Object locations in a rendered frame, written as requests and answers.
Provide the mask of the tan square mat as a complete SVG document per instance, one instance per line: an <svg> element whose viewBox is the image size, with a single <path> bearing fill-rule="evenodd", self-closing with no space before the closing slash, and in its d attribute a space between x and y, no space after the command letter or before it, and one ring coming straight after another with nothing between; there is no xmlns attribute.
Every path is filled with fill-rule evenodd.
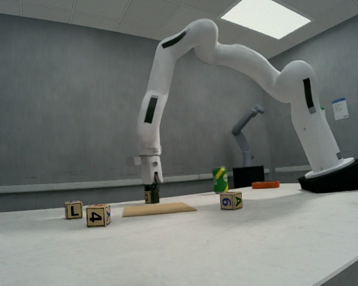
<svg viewBox="0 0 358 286"><path fill-rule="evenodd" d="M156 205L139 205L124 207L122 217L139 217L148 215L164 215L179 212L192 212L197 209L181 202L181 203L165 203Z"/></svg>

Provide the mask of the green soda can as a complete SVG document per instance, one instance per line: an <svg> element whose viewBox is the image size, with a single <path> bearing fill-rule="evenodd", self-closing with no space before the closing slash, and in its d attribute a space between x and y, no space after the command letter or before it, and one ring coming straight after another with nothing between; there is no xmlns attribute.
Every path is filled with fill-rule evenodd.
<svg viewBox="0 0 358 286"><path fill-rule="evenodd" d="M216 194L228 192L227 170L225 167L213 168L213 188Z"/></svg>

